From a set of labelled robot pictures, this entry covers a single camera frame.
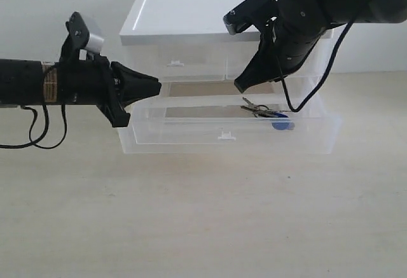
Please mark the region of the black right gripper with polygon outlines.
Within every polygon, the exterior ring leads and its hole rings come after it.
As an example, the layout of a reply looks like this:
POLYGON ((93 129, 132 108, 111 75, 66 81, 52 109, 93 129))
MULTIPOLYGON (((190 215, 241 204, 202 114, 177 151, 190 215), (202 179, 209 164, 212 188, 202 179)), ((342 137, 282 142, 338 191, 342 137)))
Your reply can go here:
POLYGON ((295 73, 302 66, 302 33, 285 20, 258 21, 259 51, 234 85, 240 93, 266 82, 280 81, 281 75, 295 73))

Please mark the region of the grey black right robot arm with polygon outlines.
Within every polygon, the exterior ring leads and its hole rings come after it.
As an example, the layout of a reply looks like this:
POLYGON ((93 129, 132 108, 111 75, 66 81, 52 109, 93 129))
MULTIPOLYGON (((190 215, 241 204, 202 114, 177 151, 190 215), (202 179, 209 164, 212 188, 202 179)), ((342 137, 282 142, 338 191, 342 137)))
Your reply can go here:
POLYGON ((406 0, 244 0, 223 20, 231 35, 251 26, 260 33, 257 52, 234 81, 245 92, 298 72, 327 31, 406 21, 406 0))

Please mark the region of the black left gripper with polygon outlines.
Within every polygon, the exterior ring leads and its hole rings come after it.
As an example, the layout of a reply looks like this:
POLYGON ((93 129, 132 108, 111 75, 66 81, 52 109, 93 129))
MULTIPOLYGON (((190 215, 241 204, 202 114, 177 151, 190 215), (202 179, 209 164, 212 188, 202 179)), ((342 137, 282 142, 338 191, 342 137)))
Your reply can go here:
POLYGON ((123 109, 160 94, 158 78, 134 71, 105 56, 79 59, 61 56, 57 67, 57 104, 97 106, 113 128, 125 128, 130 113, 123 109))

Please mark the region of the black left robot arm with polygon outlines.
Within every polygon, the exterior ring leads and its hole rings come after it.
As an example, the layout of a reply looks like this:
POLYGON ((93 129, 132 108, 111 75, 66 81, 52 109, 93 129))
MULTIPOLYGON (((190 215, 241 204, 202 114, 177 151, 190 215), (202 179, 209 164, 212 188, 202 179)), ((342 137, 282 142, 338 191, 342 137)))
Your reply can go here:
POLYGON ((126 107, 159 95, 158 78, 131 70, 105 56, 47 64, 1 60, 4 106, 95 106, 114 128, 127 127, 126 107))

